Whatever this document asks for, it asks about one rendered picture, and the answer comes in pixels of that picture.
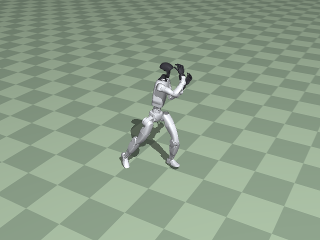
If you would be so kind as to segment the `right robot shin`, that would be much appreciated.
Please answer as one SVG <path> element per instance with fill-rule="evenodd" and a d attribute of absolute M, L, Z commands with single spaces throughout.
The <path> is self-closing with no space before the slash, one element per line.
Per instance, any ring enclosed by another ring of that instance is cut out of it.
<path fill-rule="evenodd" d="M 133 153 L 133 152 L 135 152 L 136 151 L 136 149 L 139 147 L 139 145 L 140 144 L 137 144 L 136 145 L 136 138 L 135 137 L 133 137 L 132 138 L 132 140 L 131 140 L 131 142 L 129 143 L 129 145 L 128 145 L 128 149 L 127 149 L 127 151 L 126 151 L 126 153 L 124 154 L 124 159 L 128 159 L 128 157 Z"/>

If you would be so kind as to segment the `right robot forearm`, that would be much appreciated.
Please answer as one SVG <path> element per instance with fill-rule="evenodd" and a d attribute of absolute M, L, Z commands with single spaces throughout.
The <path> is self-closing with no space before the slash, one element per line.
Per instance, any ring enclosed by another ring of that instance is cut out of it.
<path fill-rule="evenodd" d="M 173 90 L 174 94 L 178 94 L 179 92 L 183 91 L 183 88 L 186 84 L 186 77 L 184 75 L 181 75 L 181 80 L 179 80 L 178 86 Z"/>

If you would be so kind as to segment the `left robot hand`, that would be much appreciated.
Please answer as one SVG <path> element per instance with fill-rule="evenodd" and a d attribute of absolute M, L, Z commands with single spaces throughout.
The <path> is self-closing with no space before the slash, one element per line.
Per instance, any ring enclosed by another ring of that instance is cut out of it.
<path fill-rule="evenodd" d="M 185 89 L 186 85 L 188 85 L 190 83 L 190 81 L 192 80 L 192 76 L 190 73 L 187 73 L 187 77 L 185 79 L 186 84 L 183 87 L 183 90 Z"/>

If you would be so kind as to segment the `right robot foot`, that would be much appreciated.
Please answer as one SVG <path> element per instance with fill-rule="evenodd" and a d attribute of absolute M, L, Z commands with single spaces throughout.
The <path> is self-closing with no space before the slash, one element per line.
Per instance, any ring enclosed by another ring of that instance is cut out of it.
<path fill-rule="evenodd" d="M 123 166 L 124 168 L 129 168 L 130 167 L 129 160 L 127 157 L 124 158 L 124 155 L 125 155 L 125 152 L 121 153 Z"/>

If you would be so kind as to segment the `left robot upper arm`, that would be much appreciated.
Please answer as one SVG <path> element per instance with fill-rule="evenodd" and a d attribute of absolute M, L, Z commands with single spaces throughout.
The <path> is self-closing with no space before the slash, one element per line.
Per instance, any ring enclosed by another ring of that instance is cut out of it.
<path fill-rule="evenodd" d="M 167 78 L 167 79 L 169 80 L 169 88 L 172 90 L 171 81 L 170 81 L 169 78 Z M 171 96 L 171 95 L 168 95 L 168 99 L 169 99 L 169 100 L 173 100 L 173 99 L 175 99 L 175 97 L 173 97 L 173 96 Z"/>

